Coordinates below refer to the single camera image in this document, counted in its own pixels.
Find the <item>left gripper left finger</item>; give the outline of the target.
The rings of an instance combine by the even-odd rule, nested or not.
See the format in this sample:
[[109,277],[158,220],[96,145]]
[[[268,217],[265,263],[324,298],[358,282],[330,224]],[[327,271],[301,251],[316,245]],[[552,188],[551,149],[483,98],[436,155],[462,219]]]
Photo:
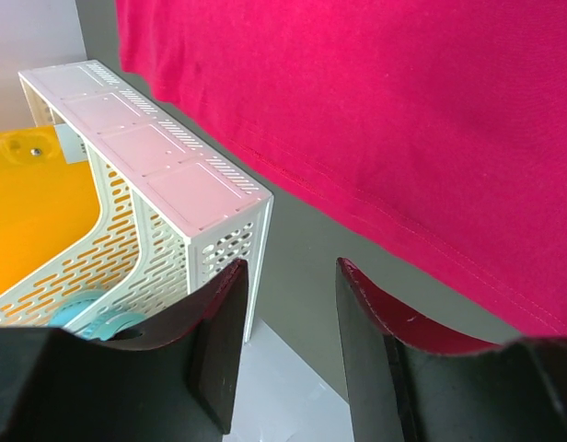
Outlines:
[[219,441],[231,428],[248,265],[107,341],[0,327],[0,441]]

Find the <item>red t shirt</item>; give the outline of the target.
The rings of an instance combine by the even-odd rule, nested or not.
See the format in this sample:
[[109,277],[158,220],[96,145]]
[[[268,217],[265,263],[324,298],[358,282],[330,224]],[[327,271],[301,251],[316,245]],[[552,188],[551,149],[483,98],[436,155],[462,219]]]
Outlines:
[[251,169],[567,336],[567,1],[120,1],[121,67]]

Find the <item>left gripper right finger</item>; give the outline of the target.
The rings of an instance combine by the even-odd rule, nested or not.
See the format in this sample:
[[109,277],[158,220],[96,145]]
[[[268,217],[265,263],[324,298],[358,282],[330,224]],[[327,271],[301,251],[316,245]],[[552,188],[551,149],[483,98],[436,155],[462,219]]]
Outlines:
[[567,441],[567,338],[488,343],[336,263],[357,441]]

